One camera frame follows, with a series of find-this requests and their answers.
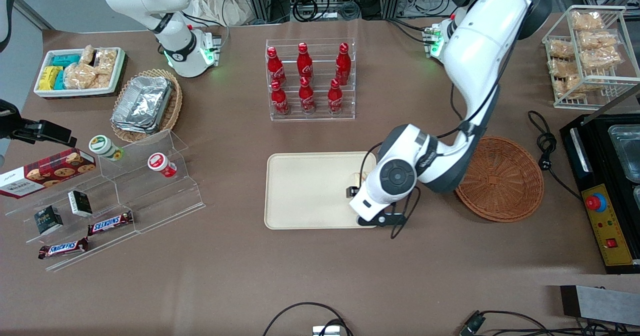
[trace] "wicker basket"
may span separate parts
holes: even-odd
[[[545,185],[536,161],[523,147],[504,137],[483,137],[455,193],[480,217],[516,222],[534,213]]]
[[[162,116],[162,123],[160,124],[160,129],[158,129],[158,132],[173,129],[174,126],[176,125],[176,122],[178,121],[180,108],[183,105],[183,90],[180,88],[180,84],[178,83],[178,80],[176,79],[176,77],[173,76],[171,72],[165,71],[164,69],[150,69],[148,71],[142,71],[138,73],[136,76],[132,77],[129,81],[127,81],[126,85],[124,85],[124,87],[122,87],[122,90],[120,90],[119,92],[118,99],[116,99],[116,104],[113,107],[113,110],[115,111],[115,109],[118,107],[118,104],[122,99],[122,95],[124,94],[125,90],[129,87],[129,84],[131,83],[131,81],[138,76],[164,77],[173,83],[173,88],[171,89],[171,96],[169,96],[170,97],[169,103],[167,103],[166,109],[164,110],[164,115]],[[124,129],[117,128],[114,124],[111,124],[111,128],[113,129],[114,133],[116,134],[116,136],[118,136],[120,140],[124,140],[130,143],[138,142],[148,136],[151,136],[151,134],[148,134],[148,133],[125,131]]]

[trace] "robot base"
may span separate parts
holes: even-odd
[[[182,77],[199,76],[208,68],[216,67],[220,61],[220,38],[213,38],[211,33],[198,29],[192,30],[192,33],[196,36],[196,47],[184,61],[172,60],[167,52],[164,53],[169,66]]]

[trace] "red bottle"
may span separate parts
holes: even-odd
[[[281,86],[285,85],[287,83],[287,77],[284,74],[284,65],[278,58],[276,47],[268,47],[267,56],[269,58],[269,61],[267,61],[267,69],[269,70],[270,80],[277,80]]]
[[[352,58],[349,56],[349,44],[343,42],[340,44],[340,53],[335,59],[335,78],[340,85],[345,86],[349,82],[351,72]]]
[[[311,115],[316,112],[316,102],[314,101],[314,90],[309,85],[309,77],[300,78],[300,90],[297,94],[300,96],[300,106],[305,115]]]
[[[281,89],[281,83],[278,80],[271,81],[271,103],[278,115],[288,115],[291,112],[287,95]]]
[[[306,77],[310,82],[314,77],[314,63],[308,51],[306,43],[300,42],[297,45],[297,72],[300,77]]]
[[[343,113],[343,90],[340,89],[340,81],[337,78],[331,80],[331,88],[327,93],[329,99],[329,112],[331,115]]]

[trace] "brown table surface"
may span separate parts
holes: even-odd
[[[518,142],[535,159],[540,155],[538,131],[527,120],[528,110],[542,113],[556,135],[580,115],[551,106],[540,43],[544,31],[517,44],[487,131]],[[355,121],[272,122],[265,95],[265,40],[336,36],[357,40]],[[143,70],[169,69],[148,31],[46,31],[43,37],[45,51],[87,44],[122,47],[130,57],[125,79]],[[45,272],[25,247],[21,227],[0,217],[3,334],[260,335],[284,307],[314,301],[338,309],[357,335],[444,336],[456,333],[476,309],[517,311],[548,327],[573,327],[574,320],[563,316],[558,285],[640,293],[640,276],[604,274],[581,203],[548,173],[542,205],[514,224],[484,221],[454,194],[424,189],[396,240],[389,239],[388,227],[265,227],[271,154],[362,151],[400,124],[412,123],[432,134],[457,124],[444,68],[389,23],[233,28],[219,67],[179,81],[184,102],[174,131],[190,146],[189,173],[206,208],[60,272]],[[458,93],[456,98],[462,105]],[[47,101],[30,94],[23,117],[73,129],[82,148],[96,134],[113,134],[114,101]],[[12,142],[4,170],[63,149]],[[552,160],[558,176],[576,188],[561,146]],[[270,334],[309,335],[311,326],[330,318],[321,309],[292,310]],[[486,326],[531,327],[501,315]]]

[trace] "beige tray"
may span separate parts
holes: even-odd
[[[264,224],[272,230],[370,229],[360,226],[346,197],[358,186],[366,152],[274,153],[267,161]],[[376,167],[366,158],[364,172]]]

